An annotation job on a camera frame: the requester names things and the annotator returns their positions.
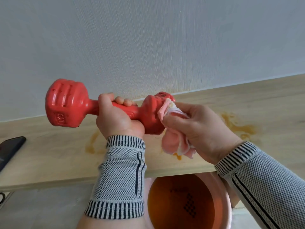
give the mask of black phone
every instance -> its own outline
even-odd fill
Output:
[[[26,138],[24,136],[19,136],[5,140],[0,144],[0,171],[6,166],[25,141]]]

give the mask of light wood surface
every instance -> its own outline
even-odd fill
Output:
[[[239,136],[250,139],[286,167],[305,178],[305,75],[190,92],[177,101],[207,104]],[[78,128],[53,127],[46,117],[0,123],[0,141],[27,141],[0,172],[0,190],[93,183],[105,153],[95,116]],[[146,177],[213,171],[194,159],[165,154],[162,136],[146,136]]]

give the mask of left hand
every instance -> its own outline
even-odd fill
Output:
[[[120,108],[114,107],[112,102],[131,106],[137,104],[129,99],[118,96],[114,98],[113,93],[101,94],[98,97],[99,115],[96,118],[96,125],[107,139],[112,135],[136,136],[143,139],[145,129],[138,120],[131,120]]]

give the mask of gray knit sleeve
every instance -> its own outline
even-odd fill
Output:
[[[144,214],[145,143],[133,136],[108,138],[105,161],[98,167],[85,215],[97,219],[131,219]]]
[[[262,228],[305,228],[305,181],[254,144],[244,142],[215,168]]]

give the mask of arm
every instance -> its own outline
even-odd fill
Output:
[[[98,99],[100,115],[96,123],[108,139],[108,150],[77,229],[145,228],[144,127],[113,107],[113,99],[113,94],[102,94]]]
[[[305,228],[305,181],[244,142],[215,168],[261,228]]]
[[[262,228],[305,228],[305,181],[243,142],[207,106],[176,106],[191,119],[165,116],[163,123],[184,133],[198,154],[215,165]]]

